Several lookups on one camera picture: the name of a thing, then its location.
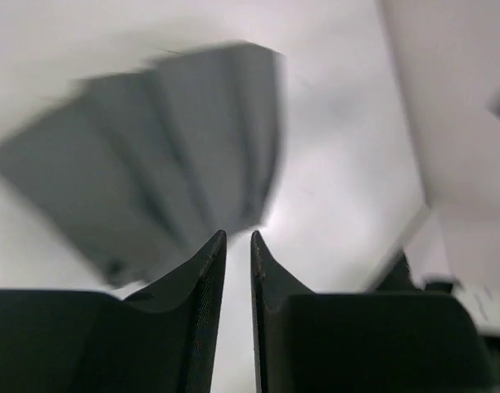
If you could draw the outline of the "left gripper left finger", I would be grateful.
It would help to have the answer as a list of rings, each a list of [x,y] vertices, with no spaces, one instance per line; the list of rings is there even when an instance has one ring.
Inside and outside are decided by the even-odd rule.
[[[0,392],[209,391],[226,256],[219,231],[124,299],[0,289]]]

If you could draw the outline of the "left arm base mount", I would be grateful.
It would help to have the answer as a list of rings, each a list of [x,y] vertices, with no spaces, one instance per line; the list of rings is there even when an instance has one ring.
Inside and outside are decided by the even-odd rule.
[[[456,298],[470,313],[483,336],[500,340],[500,292],[487,287],[463,284],[454,278],[412,280],[408,259],[398,249],[370,286],[372,291],[432,291]]]

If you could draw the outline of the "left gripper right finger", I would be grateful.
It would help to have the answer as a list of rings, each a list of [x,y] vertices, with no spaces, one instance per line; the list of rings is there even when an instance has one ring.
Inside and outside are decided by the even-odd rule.
[[[453,296],[392,288],[316,293],[250,240],[259,392],[500,392],[498,365]]]

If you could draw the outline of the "grey pleated skirt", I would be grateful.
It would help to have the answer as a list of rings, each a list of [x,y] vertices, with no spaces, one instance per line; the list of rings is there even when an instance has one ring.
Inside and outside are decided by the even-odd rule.
[[[0,144],[0,176],[113,287],[151,282],[265,211],[282,136],[278,52],[205,47],[88,79]]]

